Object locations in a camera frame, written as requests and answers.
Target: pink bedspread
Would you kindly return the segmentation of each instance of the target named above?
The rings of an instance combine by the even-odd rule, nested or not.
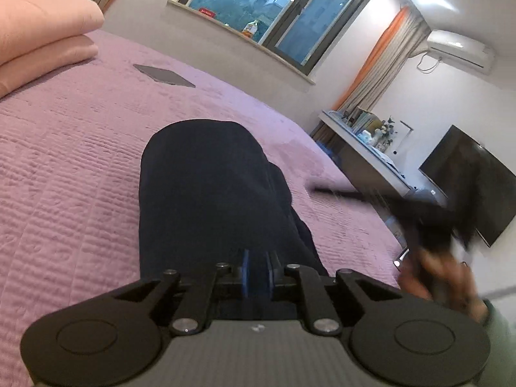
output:
[[[299,126],[230,85],[108,33],[97,59],[0,101],[0,385],[26,386],[19,354],[40,316],[138,279],[138,178],[154,132],[190,118],[236,121],[284,172],[326,268],[395,284],[400,247],[370,207],[311,199],[312,178],[349,184]],[[197,89],[158,84],[133,63]]]

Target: person's arm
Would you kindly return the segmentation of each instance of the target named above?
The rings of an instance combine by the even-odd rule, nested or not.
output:
[[[475,281],[465,263],[457,263],[451,254],[434,256],[422,250],[422,266],[449,287],[452,309],[467,314],[482,324],[491,341],[491,353],[479,379],[478,387],[516,387],[516,344],[507,320],[489,301],[478,298]],[[398,278],[400,288],[418,297],[432,300],[432,295],[413,272],[411,258],[403,260]]]

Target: air conditioner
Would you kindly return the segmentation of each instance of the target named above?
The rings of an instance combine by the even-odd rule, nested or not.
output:
[[[444,30],[430,33],[428,48],[431,54],[457,61],[484,74],[489,74],[495,58],[494,50],[483,43]]]

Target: window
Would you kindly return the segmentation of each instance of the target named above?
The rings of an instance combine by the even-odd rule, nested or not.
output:
[[[308,74],[369,0],[179,0],[242,32],[256,22],[252,39]]]

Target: hand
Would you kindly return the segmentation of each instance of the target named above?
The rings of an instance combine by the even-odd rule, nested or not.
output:
[[[419,249],[417,253],[421,265],[435,278],[446,282],[451,308],[460,311],[478,323],[486,320],[489,314],[486,304],[478,298],[473,273],[466,263],[458,263],[451,253],[435,255]],[[407,256],[403,260],[398,277],[399,287],[420,298],[432,300],[428,289],[414,274],[412,260]]]

